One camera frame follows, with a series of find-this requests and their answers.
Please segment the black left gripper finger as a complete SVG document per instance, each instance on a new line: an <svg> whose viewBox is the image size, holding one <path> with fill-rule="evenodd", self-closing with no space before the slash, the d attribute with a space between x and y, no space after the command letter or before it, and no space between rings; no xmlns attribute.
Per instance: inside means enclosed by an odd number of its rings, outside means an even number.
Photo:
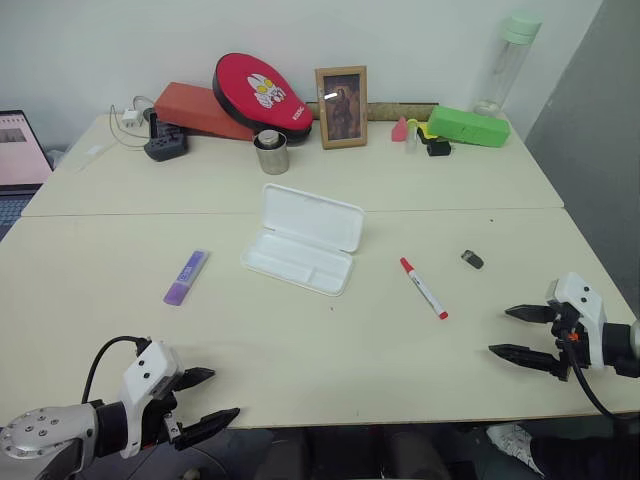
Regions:
<svg viewBox="0 0 640 480"><path fill-rule="evenodd" d="M240 414L240 408L220 410L202 417L197 423L185 427L174 439L176 450L185 450L213 438L225 430Z"/></svg>
<svg viewBox="0 0 640 480"><path fill-rule="evenodd" d="M216 372L213 369L205 367L193 367L186 369L180 379L175 383L175 391L183 391L193 388L210 378L214 377Z"/></svg>

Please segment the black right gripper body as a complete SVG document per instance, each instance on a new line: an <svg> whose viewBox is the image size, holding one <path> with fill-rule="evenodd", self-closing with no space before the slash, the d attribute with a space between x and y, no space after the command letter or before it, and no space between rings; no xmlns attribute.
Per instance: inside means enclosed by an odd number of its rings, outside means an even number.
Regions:
<svg viewBox="0 0 640 480"><path fill-rule="evenodd" d="M548 307L553 316L551 334L559 350L560 366L554 376L567 382L574 368L588 367L588 333L581 323L580 312L569 303L550 301Z"/></svg>

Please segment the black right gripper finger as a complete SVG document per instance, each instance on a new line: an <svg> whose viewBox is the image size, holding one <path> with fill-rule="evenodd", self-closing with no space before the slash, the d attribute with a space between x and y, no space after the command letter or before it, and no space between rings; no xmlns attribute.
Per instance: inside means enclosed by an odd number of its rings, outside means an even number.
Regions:
<svg viewBox="0 0 640 480"><path fill-rule="evenodd" d="M555 373L558 360L551 354L531 350L529 347L513 344L490 345L488 349L498 357L515 365Z"/></svg>
<svg viewBox="0 0 640 480"><path fill-rule="evenodd" d="M510 307L504 313L524 322L546 324L556 320L557 313L550 306L522 304Z"/></svg>

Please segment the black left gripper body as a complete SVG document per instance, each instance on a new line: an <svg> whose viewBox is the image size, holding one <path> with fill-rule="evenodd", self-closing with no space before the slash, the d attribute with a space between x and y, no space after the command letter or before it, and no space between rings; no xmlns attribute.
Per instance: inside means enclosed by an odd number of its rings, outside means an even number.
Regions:
<svg viewBox="0 0 640 480"><path fill-rule="evenodd" d="M182 434L175 409L175 386L171 385L159 398L145 407L141 424L141 447L150 448L162 443L174 443Z"/></svg>

